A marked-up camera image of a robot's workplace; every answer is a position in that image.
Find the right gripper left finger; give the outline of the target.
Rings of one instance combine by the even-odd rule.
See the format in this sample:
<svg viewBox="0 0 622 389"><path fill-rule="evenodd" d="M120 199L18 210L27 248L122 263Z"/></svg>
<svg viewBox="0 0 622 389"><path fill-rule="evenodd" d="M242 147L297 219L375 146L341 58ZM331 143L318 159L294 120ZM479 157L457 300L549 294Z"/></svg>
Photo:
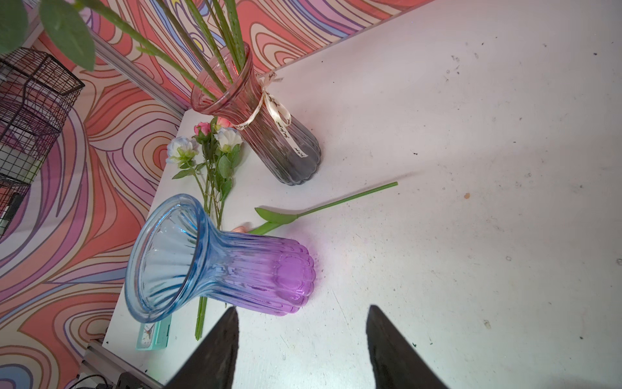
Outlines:
<svg viewBox="0 0 622 389"><path fill-rule="evenodd" d="M238 313L230 307L165 388L232 388L239 337Z"/></svg>

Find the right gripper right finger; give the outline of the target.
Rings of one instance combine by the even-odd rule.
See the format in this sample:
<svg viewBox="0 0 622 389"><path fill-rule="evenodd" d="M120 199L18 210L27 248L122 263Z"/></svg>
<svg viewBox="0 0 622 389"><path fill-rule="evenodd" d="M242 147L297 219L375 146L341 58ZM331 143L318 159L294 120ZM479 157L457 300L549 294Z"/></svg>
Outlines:
<svg viewBox="0 0 622 389"><path fill-rule="evenodd" d="M366 335L376 388L448 388L376 305Z"/></svg>

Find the blue purple glass vase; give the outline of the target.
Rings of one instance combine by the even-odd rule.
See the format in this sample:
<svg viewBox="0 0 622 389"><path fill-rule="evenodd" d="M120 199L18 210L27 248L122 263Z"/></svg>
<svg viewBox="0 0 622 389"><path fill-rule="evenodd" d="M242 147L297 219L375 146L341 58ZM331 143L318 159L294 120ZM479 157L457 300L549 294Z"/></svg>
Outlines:
<svg viewBox="0 0 622 389"><path fill-rule="evenodd" d="M301 243L221 231L202 204L176 194L158 206L131 251L124 285L132 317L147 324L208 297L284 316L314 291L314 259Z"/></svg>

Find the pink tulip stem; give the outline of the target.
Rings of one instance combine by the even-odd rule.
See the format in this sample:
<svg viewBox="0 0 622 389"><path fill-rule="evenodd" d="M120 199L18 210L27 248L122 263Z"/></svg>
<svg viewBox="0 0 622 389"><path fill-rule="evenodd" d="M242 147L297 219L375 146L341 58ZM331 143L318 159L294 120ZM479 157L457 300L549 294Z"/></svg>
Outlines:
<svg viewBox="0 0 622 389"><path fill-rule="evenodd" d="M288 214L282 212L274 212L270 211L266 208L256 207L255 211L257 214L264 219L264 223L259 225L258 227L249 229L246 226L240 226L233 229L235 233L250 233L254 235L266 235L274 230L277 230L281 226L289 225L296 220L301 219L302 217L306 217L307 215L314 214L316 212L323 211L325 209L329 209L331 207L335 207L340 204L345 204L349 201L353 201L355 199L363 198L367 195L371 195L380 191L385 191L387 189L398 186L398 182L387 183L382 186L377 186L367 191L362 191L360 193L352 194L348 197L344 197L342 199L337 199L333 202L319 205L317 207L305 210L304 212L300 212L298 214Z"/></svg>

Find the pink glass vase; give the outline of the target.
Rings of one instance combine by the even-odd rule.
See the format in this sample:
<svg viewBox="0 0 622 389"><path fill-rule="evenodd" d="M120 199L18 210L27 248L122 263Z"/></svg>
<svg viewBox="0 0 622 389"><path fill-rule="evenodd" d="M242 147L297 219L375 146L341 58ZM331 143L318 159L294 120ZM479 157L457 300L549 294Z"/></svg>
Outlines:
<svg viewBox="0 0 622 389"><path fill-rule="evenodd" d="M245 45L245 51L246 64L240 71L236 69L233 55L226 48L220 50L223 63L219 63L217 57L208 61L226 90L221 91L209 74L202 71L199 81L215 93L216 99L207 97L193 87L191 106L194 111L226 118L232 124L241 124L249 118L262 95L258 77L266 74L259 75L255 72L252 50ZM239 131L241 138L249 144L277 180L288 186L309 181L317 173L322 160L322 150L314 134L293 115L292 117L293 122L288 131L308 155L306 158L298 157L290 149L265 107L261 108L259 115L248 128Z"/></svg>

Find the pile of artificial flowers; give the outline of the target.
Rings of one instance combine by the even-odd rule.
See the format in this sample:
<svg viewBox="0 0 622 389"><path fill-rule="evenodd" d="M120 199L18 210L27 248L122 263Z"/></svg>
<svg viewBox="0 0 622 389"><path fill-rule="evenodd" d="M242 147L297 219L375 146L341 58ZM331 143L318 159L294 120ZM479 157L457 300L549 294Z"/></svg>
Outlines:
<svg viewBox="0 0 622 389"><path fill-rule="evenodd" d="M217 228L222 225L225 200L233 189L242 149L241 135L221 117L198 123L192 137L176 137L167 146L166 162L178 167L173 177L194 178L203 209Z"/></svg>

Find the cream ribbon on vase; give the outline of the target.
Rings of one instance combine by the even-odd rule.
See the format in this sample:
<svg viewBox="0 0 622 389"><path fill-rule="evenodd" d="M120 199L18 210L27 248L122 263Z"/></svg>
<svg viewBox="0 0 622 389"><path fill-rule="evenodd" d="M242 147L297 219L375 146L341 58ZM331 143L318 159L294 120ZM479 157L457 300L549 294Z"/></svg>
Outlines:
<svg viewBox="0 0 622 389"><path fill-rule="evenodd" d="M302 151L296 141L293 139L292 135L288 131L288 127L291 126L293 122L293 117L287 110L287 108L282 105L273 95L268 92L267 88L273 82L280 82L282 78L279 78L274 71L267 73L264 76L258 77L259 85L262 89L262 95L259 99L259 103L255 110L251 113L249 118L241 124L233 124L233 128L237 131L243 131L248 128L255 118L259 115L259 112L262 107L265 107L267 113L269 113L273 122L277 126L280 134L288 144L291 150L295 152L296 155L300 158L306 158L308 155Z"/></svg>

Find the small teal alarm clock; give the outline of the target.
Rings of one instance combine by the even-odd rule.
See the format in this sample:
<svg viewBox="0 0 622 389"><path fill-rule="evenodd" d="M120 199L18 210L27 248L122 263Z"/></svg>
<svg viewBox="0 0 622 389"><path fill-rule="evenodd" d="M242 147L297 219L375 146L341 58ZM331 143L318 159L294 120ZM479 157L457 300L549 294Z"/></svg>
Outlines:
<svg viewBox="0 0 622 389"><path fill-rule="evenodd" d="M168 337L172 316L159 322L140 324L135 349L138 351L162 350L168 346Z"/></svg>

